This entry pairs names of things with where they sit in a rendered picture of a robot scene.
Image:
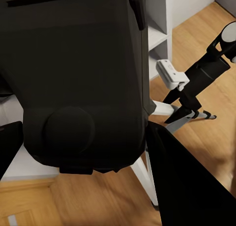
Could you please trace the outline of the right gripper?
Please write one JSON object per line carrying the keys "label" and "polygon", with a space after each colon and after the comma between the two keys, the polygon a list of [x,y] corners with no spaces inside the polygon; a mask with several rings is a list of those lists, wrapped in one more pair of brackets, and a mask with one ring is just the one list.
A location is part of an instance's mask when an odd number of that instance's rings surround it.
{"label": "right gripper", "polygon": [[189,78],[189,82],[183,87],[182,91],[179,91],[177,88],[171,89],[163,101],[163,103],[171,104],[180,97],[179,101],[182,106],[164,123],[173,123],[191,114],[192,110],[200,109],[202,105],[196,96],[215,81],[214,78],[199,66],[198,61],[184,73]]}

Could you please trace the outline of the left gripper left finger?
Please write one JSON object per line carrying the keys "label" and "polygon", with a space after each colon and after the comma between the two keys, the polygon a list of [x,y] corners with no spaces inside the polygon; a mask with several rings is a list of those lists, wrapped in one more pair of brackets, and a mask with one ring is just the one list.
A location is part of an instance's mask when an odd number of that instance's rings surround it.
{"label": "left gripper left finger", "polygon": [[22,144],[24,144],[24,133],[21,121],[0,126],[0,180]]}

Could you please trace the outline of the camera tripod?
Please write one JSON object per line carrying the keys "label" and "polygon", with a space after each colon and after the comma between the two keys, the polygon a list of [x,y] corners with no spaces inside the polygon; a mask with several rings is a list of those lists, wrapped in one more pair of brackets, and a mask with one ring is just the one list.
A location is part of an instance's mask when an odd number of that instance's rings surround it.
{"label": "camera tripod", "polygon": [[[178,109],[179,106],[170,105],[163,102],[154,101],[151,98],[149,99],[150,104],[150,114],[157,114],[157,115],[170,115],[172,116]],[[211,116],[211,113],[204,111],[200,113],[197,110],[192,110],[192,113],[173,122],[168,124],[165,128],[173,134],[183,125],[185,125],[191,119],[195,119],[197,117],[203,117],[205,119],[214,118],[216,119],[217,116]],[[155,184],[152,175],[152,169],[148,154],[148,148],[146,149],[146,157],[147,157],[147,168],[144,165],[144,162],[141,157],[137,159],[137,161],[131,165],[133,171],[135,172],[136,176],[138,177],[139,181],[141,182],[143,188],[145,189],[146,193],[148,194],[149,198],[151,199],[151,203],[156,211],[159,211],[159,205],[155,190]]]}

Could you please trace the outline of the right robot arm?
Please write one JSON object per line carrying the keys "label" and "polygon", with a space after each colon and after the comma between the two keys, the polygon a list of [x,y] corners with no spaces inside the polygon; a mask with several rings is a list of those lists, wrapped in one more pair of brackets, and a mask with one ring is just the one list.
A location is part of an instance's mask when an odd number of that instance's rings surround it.
{"label": "right robot arm", "polygon": [[[215,46],[220,43],[221,51]],[[196,61],[187,71],[179,72],[168,59],[160,59],[156,70],[171,91],[163,103],[171,104],[179,97],[182,106],[164,123],[173,123],[202,107],[196,96],[212,84],[231,66],[225,61],[225,55],[232,63],[236,63],[236,21],[227,24],[208,46],[206,54]]]}

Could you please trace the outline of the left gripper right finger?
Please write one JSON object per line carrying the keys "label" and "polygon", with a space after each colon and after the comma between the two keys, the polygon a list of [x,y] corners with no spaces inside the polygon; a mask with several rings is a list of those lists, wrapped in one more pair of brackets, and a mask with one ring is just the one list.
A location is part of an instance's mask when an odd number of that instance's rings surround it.
{"label": "left gripper right finger", "polygon": [[162,226],[236,226],[236,198],[164,126],[146,141]]}

